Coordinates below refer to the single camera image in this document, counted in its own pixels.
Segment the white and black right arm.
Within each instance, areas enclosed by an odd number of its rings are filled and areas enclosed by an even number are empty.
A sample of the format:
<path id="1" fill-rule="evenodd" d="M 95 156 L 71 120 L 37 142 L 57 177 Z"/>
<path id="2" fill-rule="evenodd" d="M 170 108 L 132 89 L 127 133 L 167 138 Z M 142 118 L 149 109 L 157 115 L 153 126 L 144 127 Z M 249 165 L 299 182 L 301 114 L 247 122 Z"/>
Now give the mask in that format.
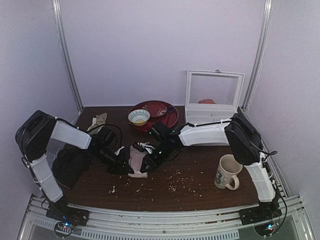
<path id="1" fill-rule="evenodd" d="M 228 145 L 236 162 L 247 169 L 258 194 L 259 207 L 272 211 L 278 209 L 278 188 L 268 164 L 271 153 L 264 151 L 261 135 L 241 111 L 218 122 L 187 122 L 175 128 L 158 121 L 152 125 L 149 133 L 159 145 L 143 142 L 133 144 L 136 150 L 146 151 L 140 167 L 141 173 L 157 169 L 172 152 L 183 147 Z"/>

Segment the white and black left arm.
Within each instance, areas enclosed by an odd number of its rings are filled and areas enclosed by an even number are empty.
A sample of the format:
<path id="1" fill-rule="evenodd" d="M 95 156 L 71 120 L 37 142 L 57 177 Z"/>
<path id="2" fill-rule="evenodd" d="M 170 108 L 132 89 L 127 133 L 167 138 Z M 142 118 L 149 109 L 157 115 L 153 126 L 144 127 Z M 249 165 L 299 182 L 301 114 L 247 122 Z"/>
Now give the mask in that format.
<path id="1" fill-rule="evenodd" d="M 36 183 L 51 204 L 61 202 L 63 191 L 58 185 L 47 160 L 47 146 L 56 140 L 90 153 L 107 165 L 111 174 L 127 175 L 134 173 L 129 161 L 110 150 L 109 145 L 115 133 L 105 124 L 97 126 L 96 134 L 80 130 L 70 122 L 36 110 L 17 130 L 15 141 L 26 161 Z"/>

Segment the pink and cream underwear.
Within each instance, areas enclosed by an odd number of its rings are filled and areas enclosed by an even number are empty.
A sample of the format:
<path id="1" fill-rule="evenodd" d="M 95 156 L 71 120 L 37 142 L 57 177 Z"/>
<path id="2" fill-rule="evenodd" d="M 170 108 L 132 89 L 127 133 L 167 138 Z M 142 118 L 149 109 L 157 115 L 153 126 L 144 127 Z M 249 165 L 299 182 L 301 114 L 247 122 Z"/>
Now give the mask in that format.
<path id="1" fill-rule="evenodd" d="M 129 166 L 133 169 L 133 173 L 129 173 L 128 176 L 130 178 L 140 178 L 146 179 L 148 177 L 148 173 L 141 173 L 141 166 L 143 163 L 143 158 L 146 155 L 146 152 L 140 152 L 134 147 L 130 147 L 130 158 L 128 160 Z"/>

